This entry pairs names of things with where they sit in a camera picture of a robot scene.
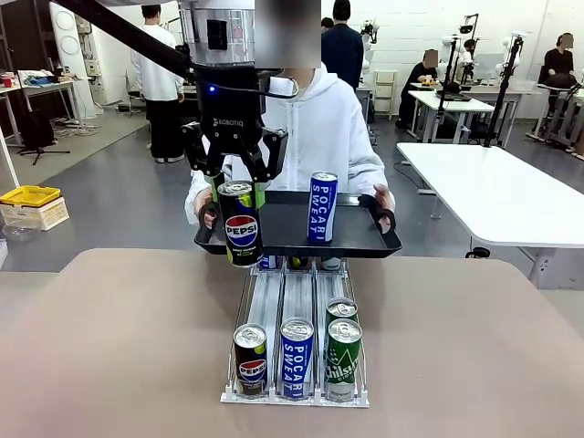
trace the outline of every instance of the can lid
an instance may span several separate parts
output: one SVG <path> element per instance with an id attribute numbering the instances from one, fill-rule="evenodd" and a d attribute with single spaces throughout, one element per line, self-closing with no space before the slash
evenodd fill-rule
<path id="1" fill-rule="evenodd" d="M 336 181 L 339 176 L 333 172 L 314 172 L 312 177 L 319 181 Z"/>
<path id="2" fill-rule="evenodd" d="M 328 326 L 328 334 L 337 342 L 352 344 L 361 339 L 359 324 L 350 319 L 337 319 Z"/>
<path id="3" fill-rule="evenodd" d="M 252 191 L 252 184 L 248 181 L 228 181 L 217 187 L 217 192 L 223 196 L 237 196 Z"/>
<path id="4" fill-rule="evenodd" d="M 328 303 L 327 310 L 335 317 L 350 318 L 357 313 L 357 305 L 348 298 L 335 298 Z"/>
<path id="5" fill-rule="evenodd" d="M 266 341 L 266 331 L 257 324 L 244 324 L 234 333 L 234 342 L 244 349 L 254 349 Z"/>
<path id="6" fill-rule="evenodd" d="M 289 318 L 284 321 L 280 331 L 284 338 L 300 341 L 310 339 L 314 333 L 314 327 L 307 319 Z"/>

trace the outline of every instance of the blue can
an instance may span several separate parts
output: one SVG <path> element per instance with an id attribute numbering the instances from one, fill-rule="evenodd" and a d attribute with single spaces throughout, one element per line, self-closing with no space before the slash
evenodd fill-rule
<path id="1" fill-rule="evenodd" d="M 275 255 L 264 255 L 259 262 L 259 267 L 262 269 L 276 269 L 277 259 Z"/>
<path id="2" fill-rule="evenodd" d="M 335 223 L 339 177 L 332 172 L 314 172 L 310 179 L 308 240 L 324 244 L 332 240 Z"/>
<path id="3" fill-rule="evenodd" d="M 280 329 L 282 337 L 282 396 L 291 400 L 308 397 L 304 383 L 312 359 L 314 327 L 304 318 L 290 318 Z"/>

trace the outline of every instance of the black tray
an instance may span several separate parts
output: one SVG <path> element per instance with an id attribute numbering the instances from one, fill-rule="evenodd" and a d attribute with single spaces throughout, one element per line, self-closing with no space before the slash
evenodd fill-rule
<path id="1" fill-rule="evenodd" d="M 266 192 L 259 210 L 266 256 L 385 258 L 402 249 L 394 230 L 381 234 L 373 219 L 375 201 L 367 195 L 339 194 L 332 242 L 310 243 L 308 197 L 303 192 Z M 217 220 L 213 231 L 202 224 L 194 242 L 211 254 L 226 254 L 223 221 Z"/>

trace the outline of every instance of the green can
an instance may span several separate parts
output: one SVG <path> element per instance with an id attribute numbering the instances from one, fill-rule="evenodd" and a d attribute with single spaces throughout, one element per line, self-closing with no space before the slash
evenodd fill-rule
<path id="1" fill-rule="evenodd" d="M 336 319 L 328 326 L 327 399 L 350 402 L 355 392 L 355 370 L 359 363 L 362 330 L 351 319 Z"/>
<path id="2" fill-rule="evenodd" d="M 325 327 L 336 319 L 351 319 L 357 322 L 357 305 L 349 298 L 332 298 L 327 304 L 327 319 Z"/>

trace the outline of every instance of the yellow bin lid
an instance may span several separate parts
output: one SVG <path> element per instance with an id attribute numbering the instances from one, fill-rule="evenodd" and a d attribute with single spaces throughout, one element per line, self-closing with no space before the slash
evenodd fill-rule
<path id="1" fill-rule="evenodd" d="M 0 203 L 21 205 L 23 207 L 42 207 L 54 201 L 61 195 L 59 189 L 50 187 L 37 187 L 35 185 L 23 185 L 0 197 Z"/>

